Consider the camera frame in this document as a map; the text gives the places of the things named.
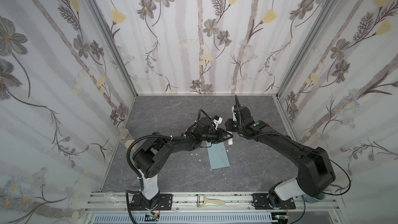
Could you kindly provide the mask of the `white glue stick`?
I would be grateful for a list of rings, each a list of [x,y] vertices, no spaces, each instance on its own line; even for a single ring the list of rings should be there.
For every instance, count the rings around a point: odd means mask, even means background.
[[[228,145],[233,145],[233,134],[232,132],[228,132],[228,134],[229,134]]]

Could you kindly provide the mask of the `light green envelope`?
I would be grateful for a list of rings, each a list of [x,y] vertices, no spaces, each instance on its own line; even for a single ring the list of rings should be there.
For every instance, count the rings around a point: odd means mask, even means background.
[[[210,168],[212,170],[228,168],[230,162],[224,143],[211,144],[207,147]]]

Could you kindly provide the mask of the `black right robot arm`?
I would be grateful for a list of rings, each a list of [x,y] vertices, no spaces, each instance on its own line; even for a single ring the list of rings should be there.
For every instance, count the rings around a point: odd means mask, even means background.
[[[294,197],[308,195],[316,198],[336,179],[327,152],[320,147],[302,145],[287,135],[274,130],[264,121],[254,121],[250,110],[238,103],[232,107],[233,118],[228,119],[226,128],[247,140],[267,145],[297,168],[297,176],[273,186],[267,195],[270,208],[281,208]]]

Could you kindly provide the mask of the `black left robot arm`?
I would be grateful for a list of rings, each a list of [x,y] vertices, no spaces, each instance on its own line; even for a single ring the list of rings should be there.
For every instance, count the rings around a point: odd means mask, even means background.
[[[140,206],[150,210],[160,206],[158,174],[171,154],[202,148],[203,142],[213,146],[232,138],[231,133],[218,127],[209,117],[196,120],[181,136],[166,136],[154,132],[138,138],[126,152],[127,163],[138,175],[141,187],[140,199],[132,201],[129,206]]]

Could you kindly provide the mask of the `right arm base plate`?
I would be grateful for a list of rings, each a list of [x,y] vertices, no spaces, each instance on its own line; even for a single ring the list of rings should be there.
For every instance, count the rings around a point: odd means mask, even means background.
[[[283,201],[275,194],[253,194],[252,206],[256,210],[292,210],[296,209],[292,198]]]

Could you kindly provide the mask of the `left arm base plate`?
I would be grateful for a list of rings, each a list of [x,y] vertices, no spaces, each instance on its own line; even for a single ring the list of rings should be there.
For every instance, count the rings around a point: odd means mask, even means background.
[[[170,211],[172,209],[172,194],[157,194],[153,199],[148,200],[143,194],[134,194],[129,202],[132,211],[159,210]]]

